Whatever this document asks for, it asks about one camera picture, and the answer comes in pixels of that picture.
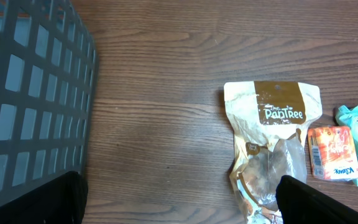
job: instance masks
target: plastic crate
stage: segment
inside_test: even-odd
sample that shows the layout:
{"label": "plastic crate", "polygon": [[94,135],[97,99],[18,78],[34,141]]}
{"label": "plastic crate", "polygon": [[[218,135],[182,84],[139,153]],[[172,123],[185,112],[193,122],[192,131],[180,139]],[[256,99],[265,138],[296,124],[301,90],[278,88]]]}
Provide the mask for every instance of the plastic crate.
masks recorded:
{"label": "plastic crate", "polygon": [[0,206],[83,174],[95,49],[69,0],[0,0]]}

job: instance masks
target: wooden table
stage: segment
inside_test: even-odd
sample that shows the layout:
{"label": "wooden table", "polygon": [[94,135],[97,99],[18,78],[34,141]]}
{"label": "wooden table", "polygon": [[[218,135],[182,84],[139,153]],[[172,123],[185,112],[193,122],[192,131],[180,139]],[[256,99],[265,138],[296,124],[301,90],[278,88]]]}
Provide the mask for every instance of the wooden table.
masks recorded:
{"label": "wooden table", "polygon": [[[223,85],[318,85],[358,105],[358,0],[76,0],[100,55],[84,223],[242,223]],[[307,183],[358,211],[350,182]]]}

